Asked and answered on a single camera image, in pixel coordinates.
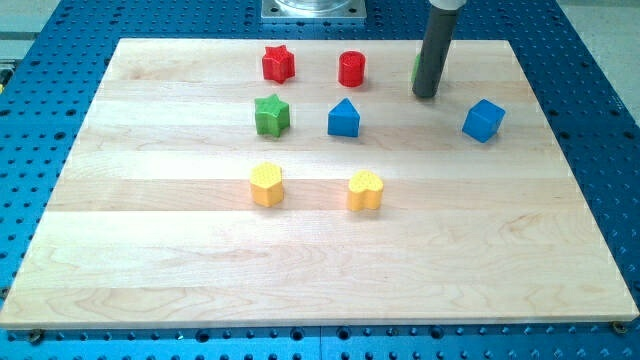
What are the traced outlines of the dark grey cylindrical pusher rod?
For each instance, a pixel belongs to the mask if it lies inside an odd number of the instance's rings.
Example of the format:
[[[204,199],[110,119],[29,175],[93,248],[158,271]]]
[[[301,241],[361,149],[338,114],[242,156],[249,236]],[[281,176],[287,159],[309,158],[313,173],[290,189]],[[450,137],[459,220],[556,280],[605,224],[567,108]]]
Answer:
[[[413,80],[419,98],[437,93],[460,10],[460,4],[431,5]]]

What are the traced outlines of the white rod holder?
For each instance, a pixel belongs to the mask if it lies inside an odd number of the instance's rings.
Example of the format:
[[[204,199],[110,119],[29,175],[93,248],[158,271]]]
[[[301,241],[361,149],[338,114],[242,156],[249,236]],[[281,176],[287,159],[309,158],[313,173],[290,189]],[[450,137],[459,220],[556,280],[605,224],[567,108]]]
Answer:
[[[430,0],[432,6],[441,10],[459,10],[467,0]]]

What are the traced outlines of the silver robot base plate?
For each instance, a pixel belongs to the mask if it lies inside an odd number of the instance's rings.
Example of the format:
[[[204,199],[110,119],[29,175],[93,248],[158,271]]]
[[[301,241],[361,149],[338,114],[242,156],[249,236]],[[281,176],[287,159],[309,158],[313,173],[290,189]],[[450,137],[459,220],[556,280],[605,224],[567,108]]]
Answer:
[[[367,18],[365,0],[262,0],[263,20]]]

